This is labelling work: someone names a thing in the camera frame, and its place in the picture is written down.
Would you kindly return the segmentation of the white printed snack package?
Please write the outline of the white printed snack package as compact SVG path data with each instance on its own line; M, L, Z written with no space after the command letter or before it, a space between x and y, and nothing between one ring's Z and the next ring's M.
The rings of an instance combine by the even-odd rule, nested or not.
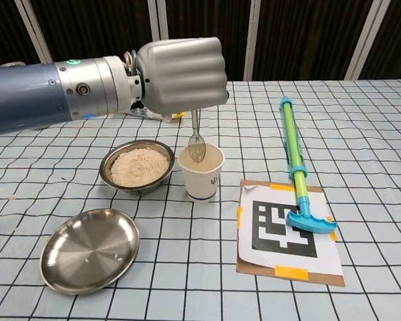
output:
M126 112L131 116L138 116L142 118L149 118L153 120L161 120L165 122L171 122L172 120L177 120L185 116L186 112L174 113L174 114L158 114L152 112L151 110L147 109L146 107L142 108L129 108Z

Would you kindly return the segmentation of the aluminium partition post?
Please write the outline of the aluminium partition post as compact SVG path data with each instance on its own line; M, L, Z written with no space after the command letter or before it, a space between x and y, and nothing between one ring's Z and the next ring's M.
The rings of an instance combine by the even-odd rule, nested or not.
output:
M373 0L344 80L357 80L392 0Z
M30 0L14 0L17 10L23 20L29 38L42 64L53 62L48 45L40 28Z
M169 39L166 0L147 0L153 41Z
M243 80L248 82L253 79L261 6L262 0L251 0L247 33L247 46L245 51L245 64L243 72Z

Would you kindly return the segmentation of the steel bowl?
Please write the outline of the steel bowl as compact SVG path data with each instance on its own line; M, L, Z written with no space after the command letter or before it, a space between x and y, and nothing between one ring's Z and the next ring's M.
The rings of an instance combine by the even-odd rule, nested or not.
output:
M157 150L161 152L169 161L169 166L167 171L154 182L139 186L139 187L124 187L121 185L117 185L112 181L110 169L113 165L113 162L119 157L123 152L128 152L137 148L151 148L153 150ZM130 192L138 192L138 193L149 193L159 187L165 179L170 176L174 168L175 156L173 151L165 144L158 142L156 140L134 140L131 142L127 142L113 148L102 160L100 165L100 176L102 180L115 189L130 191Z

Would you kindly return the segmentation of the cardboard card with black marker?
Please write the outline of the cardboard card with black marker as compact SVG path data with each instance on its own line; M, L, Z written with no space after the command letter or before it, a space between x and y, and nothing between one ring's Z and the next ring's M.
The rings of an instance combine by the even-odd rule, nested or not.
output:
M286 223L297 211L290 184L242 180L237 209L237 271L344 286L335 232L312 233Z

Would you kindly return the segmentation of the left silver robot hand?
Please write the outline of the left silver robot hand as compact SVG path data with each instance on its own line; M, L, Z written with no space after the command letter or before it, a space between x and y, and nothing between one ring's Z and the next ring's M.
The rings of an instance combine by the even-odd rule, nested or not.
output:
M148 43L136 56L143 80L141 102L157 114L174 114L224 104L227 75L217 37Z

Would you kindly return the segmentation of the metal bowl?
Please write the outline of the metal bowl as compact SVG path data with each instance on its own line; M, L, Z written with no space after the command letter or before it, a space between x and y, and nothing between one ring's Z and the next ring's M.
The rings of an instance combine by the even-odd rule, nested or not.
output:
M90 294L125 274L140 247L134 220L116 209L91 209L62 223L39 258L41 276L51 289Z

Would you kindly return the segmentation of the metal spoon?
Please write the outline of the metal spoon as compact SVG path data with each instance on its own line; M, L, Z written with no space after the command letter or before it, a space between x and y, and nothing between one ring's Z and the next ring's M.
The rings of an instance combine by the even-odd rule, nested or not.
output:
M204 138L200 135L199 110L191 111L192 116L192 136L188 140L188 152L191 159L196 163L201 163L206 154L206 144Z

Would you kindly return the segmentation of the white paper cup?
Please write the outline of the white paper cup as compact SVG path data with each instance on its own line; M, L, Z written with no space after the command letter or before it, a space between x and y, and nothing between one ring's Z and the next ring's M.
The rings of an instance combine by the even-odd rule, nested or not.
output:
M195 201L209 201L215 196L225 163L225 154L219 147L211 143L206 143L205 146L206 154L200 163L192 160L188 147L178 156L186 193Z

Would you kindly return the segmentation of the green and blue water pump toy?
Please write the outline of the green and blue water pump toy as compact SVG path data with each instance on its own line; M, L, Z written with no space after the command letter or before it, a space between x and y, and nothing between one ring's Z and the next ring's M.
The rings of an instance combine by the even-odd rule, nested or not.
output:
M301 152L291 99L284 96L280 102L279 109L285 133L289 178L295 185L295 197L297 206L299 207L296 212L290 211L287 214L286 222L290 226L312 233L326 234L334 232L338 227L336 222L317 218L311 212L311 204L306 185L307 169Z

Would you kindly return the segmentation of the blue checked tablecloth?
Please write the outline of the blue checked tablecloth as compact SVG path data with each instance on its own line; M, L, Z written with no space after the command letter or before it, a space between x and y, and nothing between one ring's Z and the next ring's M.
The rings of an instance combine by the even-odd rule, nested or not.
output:
M226 161L215 198L193 203L179 168L147 195L105 185L113 147L156 139L180 152L189 115L125 115L0 136L0 321L401 321L401 80L231 82L203 110L206 141ZM344 287L236 271L243 179L289 180L279 103L293 101L307 183L338 222ZM115 283L87 296L48 288L39 256L67 219L95 208L134 218L140 251Z

